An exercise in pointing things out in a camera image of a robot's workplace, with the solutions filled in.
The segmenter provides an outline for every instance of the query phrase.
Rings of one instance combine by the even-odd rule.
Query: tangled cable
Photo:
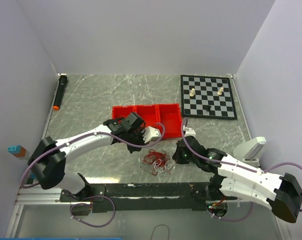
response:
[[[151,165],[152,172],[143,169],[141,164]],[[175,161],[170,159],[170,156],[164,150],[158,152],[153,149],[144,157],[141,164],[140,167],[143,171],[149,172],[154,176],[163,172],[171,174],[174,172],[176,166]]]

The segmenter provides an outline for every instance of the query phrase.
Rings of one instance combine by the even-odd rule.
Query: floor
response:
[[[180,75],[68,75],[68,79],[60,111],[52,113],[46,133],[54,140],[102,124],[111,118],[112,106],[181,104]],[[249,140],[238,98],[233,95],[237,120],[190,118],[188,123],[202,145],[229,154],[234,147]],[[162,141],[154,149],[174,153],[177,140]],[[86,153],[66,168],[83,174],[90,183],[207,182],[212,176],[193,164],[178,165],[172,174],[153,176],[139,165],[146,154],[146,149],[130,154],[125,144],[114,144]]]

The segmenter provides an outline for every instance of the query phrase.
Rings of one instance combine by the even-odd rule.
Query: chess piece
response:
[[[192,88],[192,90],[190,91],[190,96],[193,97],[195,95],[195,88]]]

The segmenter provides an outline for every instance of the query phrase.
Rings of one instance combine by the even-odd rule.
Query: purple hose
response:
[[[76,207],[76,206],[85,206],[85,205],[90,206],[90,204],[86,204],[86,203],[77,203],[77,204],[75,204],[75,205],[73,205],[73,206],[70,207],[70,214],[71,214],[71,216],[72,216],[73,219],[77,220],[77,221],[80,222],[80,223],[83,223],[83,224],[85,224],[85,225],[88,225],[88,226],[90,226],[90,227],[93,227],[93,228],[101,228],[101,227],[103,227],[103,226],[105,227],[106,225],[110,224],[110,222],[112,222],[113,219],[114,219],[115,212],[116,212],[116,210],[115,210],[115,204],[114,204],[114,202],[112,201],[112,199],[110,199],[110,198],[107,197],[107,196],[90,196],[90,197],[84,198],[83,200],[89,200],[89,199],[95,199],[95,198],[104,198],[104,199],[107,199],[107,200],[109,200],[109,201],[111,202],[111,204],[112,204],[112,207],[113,207],[113,214],[112,214],[112,217],[111,217],[110,220],[109,220],[108,222],[106,222],[105,224],[102,224],[102,225],[93,225],[93,224],[90,224],[90,223],[88,223],[88,222],[85,222],[85,221],[83,221],[83,220],[77,218],[76,216],[74,216],[74,215],[72,214],[72,209],[73,209],[74,207]]]
[[[151,143],[151,144],[148,144],[148,145],[136,145],[136,144],[132,144],[132,143],[130,143],[130,142],[128,142],[128,141],[125,141],[125,140],[123,140],[123,139],[121,139],[121,138],[119,138],[118,136],[115,136],[115,135],[113,135],[113,134],[111,134],[111,133],[108,133],[108,132],[102,132],[102,131],[99,131],[99,132],[96,132],[98,135],[108,135],[108,136],[110,136],[110,137],[113,137],[114,139],[117,139],[117,140],[119,140],[120,142],[122,142],[122,143],[125,143],[125,144],[127,144],[127,145],[129,145],[129,146],[132,146],[132,147],[136,147],[136,148],[149,148],[149,147],[152,147],[152,146],[154,146],[155,144],[157,144],[160,140],[162,140],[162,138],[163,138],[163,136],[164,136],[164,134],[165,134],[165,127],[164,127],[164,125],[163,124],[161,124],[160,122],[157,122],[156,123],[157,125],[160,125],[161,127],[162,127],[162,129],[163,129],[163,132],[162,132],[162,134],[161,134],[161,136],[160,136],[160,138],[159,139],[157,139],[155,142],[153,142],[153,143]],[[87,134],[84,134],[84,135],[82,135],[82,136],[78,136],[78,137],[76,137],[75,139],[72,139],[72,140],[70,140],[69,141],[69,143],[71,144],[71,143],[74,143],[74,142],[76,142],[76,141],[79,141],[80,139],[83,139],[83,138],[86,138],[86,137],[88,137],[88,136],[92,136],[92,135],[94,135],[94,132],[90,132],[90,133],[87,133]],[[31,188],[31,187],[34,187],[34,186],[36,186],[36,185],[39,185],[39,183],[37,182],[37,183],[34,183],[34,184],[31,184],[31,185],[24,185],[23,183],[24,183],[24,179],[26,178],[26,175],[27,175],[27,173],[32,169],[32,167],[38,162],[38,161],[40,161],[43,157],[45,157],[45,156],[47,156],[48,154],[50,154],[51,152],[54,152],[54,151],[56,151],[56,150],[58,150],[58,149],[60,149],[60,148],[62,148],[62,147],[65,147],[66,146],[66,143],[64,143],[64,144],[61,144],[61,145],[59,145],[59,146],[56,146],[56,147],[54,147],[54,148],[52,148],[52,149],[50,149],[50,150],[48,150],[48,151],[46,151],[46,152],[44,152],[44,153],[42,153],[40,156],[38,156],[27,168],[26,168],[26,170],[24,171],[24,173],[23,173],[23,175],[22,175],[22,177],[21,177],[21,180],[20,180],[20,186],[21,186],[21,188],[27,188],[27,189],[29,189],[29,188]]]
[[[251,213],[253,212],[253,208],[254,208],[254,204],[253,204],[253,202],[251,202],[251,207],[250,207],[249,212],[248,212],[244,217],[241,217],[241,218],[239,218],[239,219],[229,219],[229,218],[225,218],[225,217],[219,218],[219,217],[216,216],[216,215],[214,215],[213,218],[219,219],[219,220],[222,220],[222,221],[227,221],[227,222],[240,222],[240,221],[243,221],[243,220],[247,219],[247,218],[251,215]]]
[[[193,153],[195,156],[201,158],[201,159],[204,159],[204,160],[207,160],[207,161],[212,161],[212,162],[215,162],[215,163],[220,163],[220,164],[228,164],[228,165],[232,165],[232,166],[235,166],[234,163],[232,162],[227,162],[227,161],[220,161],[220,160],[216,160],[216,159],[210,159],[210,158],[207,158],[207,157],[204,157],[202,155],[199,155],[197,152],[195,152],[191,146],[187,143],[186,141],[186,138],[184,136],[184,132],[183,132],[183,125],[184,125],[184,122],[187,123],[187,118],[184,118],[183,121],[182,121],[182,124],[181,124],[181,134],[182,134],[182,138],[183,138],[183,141],[185,142],[185,145],[187,146],[187,148],[191,151],[191,153]],[[295,166],[295,167],[298,167],[299,169],[302,170],[302,166],[301,165],[298,165],[297,163],[294,163],[294,162],[283,162],[283,163],[280,163],[280,164],[277,164],[275,166],[272,166],[266,170],[264,170],[264,172],[269,172],[273,169],[276,169],[278,167],[281,167],[281,166],[284,166],[284,165],[291,165],[291,166]],[[253,169],[250,169],[248,167],[245,167],[245,166],[241,166],[241,165],[237,165],[238,168],[242,168],[242,169],[245,169],[245,170],[248,170],[250,172],[253,172],[253,173],[256,173],[257,171],[256,170],[253,170]]]

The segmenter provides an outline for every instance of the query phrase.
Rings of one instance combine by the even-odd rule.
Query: purple cable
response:
[[[241,217],[241,218],[239,218],[239,219],[229,219],[229,218],[225,218],[225,217],[219,218],[219,217],[216,216],[216,215],[213,216],[213,214],[212,214],[210,211],[208,211],[208,212],[209,212],[210,215],[213,216],[213,218],[215,218],[215,219],[219,219],[219,220],[227,221],[227,222],[240,222],[240,221],[243,221],[243,220],[247,219],[247,218],[251,215],[251,213],[253,212],[253,208],[254,208],[254,204],[253,204],[253,202],[251,202],[251,207],[250,207],[249,212],[248,212],[244,217]]]
[[[204,160],[207,160],[207,161],[212,161],[212,162],[215,162],[215,163],[220,163],[220,164],[228,164],[228,165],[231,165],[231,166],[235,166],[234,163],[232,162],[227,162],[227,161],[220,161],[220,160],[216,160],[216,159],[210,159],[210,158],[207,158],[207,157],[204,157],[202,155],[199,155],[197,152],[195,152],[191,146],[188,144],[188,142],[186,141],[186,138],[184,136],[184,132],[183,132],[183,125],[184,125],[184,122],[187,123],[187,118],[184,118],[183,121],[182,121],[182,124],[181,124],[181,134],[182,134],[182,138],[183,138],[183,141],[185,142],[185,145],[187,146],[187,148],[191,151],[191,153],[193,153],[195,156],[201,158],[201,159],[204,159]],[[266,170],[264,170],[264,172],[269,172],[273,169],[276,169],[278,167],[281,167],[281,166],[284,166],[284,165],[291,165],[291,166],[295,166],[295,167],[298,167],[300,170],[302,170],[302,166],[297,164],[297,163],[294,163],[294,162],[283,162],[283,163],[280,163],[280,164],[277,164],[275,166],[272,166]],[[245,167],[245,166],[241,166],[241,165],[237,165],[238,168],[242,168],[242,169],[245,169],[245,170],[248,170],[250,172],[253,172],[253,173],[256,173],[257,171],[256,170],[253,170],[253,169],[250,169],[248,167]]]
[[[80,223],[83,223],[83,224],[85,224],[85,225],[88,225],[89,227],[93,227],[93,228],[101,228],[101,227],[103,227],[103,226],[105,227],[106,225],[110,224],[110,223],[113,221],[113,219],[114,219],[115,212],[116,212],[116,210],[115,210],[115,204],[114,204],[114,202],[112,201],[112,199],[110,199],[110,198],[107,197],[107,196],[90,196],[90,197],[84,198],[83,200],[95,199],[95,198],[104,198],[104,199],[108,199],[108,200],[111,202],[112,207],[113,207],[113,214],[112,214],[112,217],[110,218],[110,220],[109,220],[108,222],[106,222],[105,224],[102,224],[102,225],[93,225],[93,224],[90,224],[90,223],[88,223],[88,222],[85,222],[85,221],[83,221],[83,220],[77,218],[76,216],[74,216],[74,215],[72,214],[72,209],[73,209],[75,206],[85,206],[85,205],[90,205],[90,204],[86,204],[86,203],[77,203],[77,204],[71,206],[71,207],[70,207],[70,214],[71,214],[71,217],[72,217],[73,219],[77,220],[77,221],[80,222]]]
[[[132,147],[136,147],[136,148],[149,148],[149,147],[152,147],[152,146],[154,146],[155,144],[157,144],[160,140],[162,140],[162,138],[163,138],[163,136],[164,136],[164,134],[165,134],[165,127],[164,127],[164,125],[161,124],[160,122],[157,122],[157,123],[155,123],[155,124],[160,125],[160,126],[162,127],[162,129],[163,129],[163,132],[162,132],[162,134],[161,134],[161,136],[160,136],[159,139],[157,139],[155,142],[153,142],[153,143],[151,143],[151,144],[148,144],[148,145],[136,145],[136,144],[130,143],[130,142],[128,142],[128,141],[125,141],[125,140],[123,140],[123,139],[119,138],[118,136],[115,136],[115,135],[113,135],[113,134],[111,134],[111,133],[102,132],[102,131],[98,131],[98,132],[90,132],[89,134],[87,133],[87,134],[84,134],[84,135],[82,135],[82,136],[78,136],[78,137],[76,137],[75,139],[70,140],[69,143],[71,144],[71,143],[77,142],[77,141],[79,141],[80,139],[86,138],[86,137],[88,137],[88,136],[92,136],[92,135],[94,135],[95,133],[97,133],[97,135],[108,135],[108,136],[113,137],[114,139],[117,139],[117,140],[119,140],[120,142],[125,143],[125,144],[127,144],[127,145],[129,145],[129,146],[132,146]],[[33,167],[38,161],[40,161],[43,157],[47,156],[47,155],[50,154],[51,152],[54,152],[54,151],[56,151],[56,150],[58,150],[58,149],[60,149],[60,148],[62,148],[62,147],[65,147],[65,146],[66,146],[66,143],[61,144],[61,145],[59,145],[59,146],[56,146],[56,147],[54,147],[54,148],[52,148],[52,149],[50,149],[50,150],[48,150],[48,151],[42,153],[40,156],[38,156],[38,157],[37,157],[37,158],[36,158],[36,159],[35,159],[35,160],[34,160],[27,168],[26,168],[26,170],[24,171],[24,173],[23,173],[23,175],[22,175],[22,177],[21,177],[21,180],[20,180],[20,186],[21,186],[21,188],[23,188],[23,189],[24,189],[24,188],[25,188],[25,189],[26,189],[26,188],[29,189],[29,188],[31,188],[31,187],[34,187],[34,186],[36,186],[36,185],[39,185],[38,182],[37,182],[37,183],[34,183],[34,184],[31,184],[31,185],[24,185],[24,179],[26,178],[27,173],[28,173],[28,172],[32,169],[32,167]]]

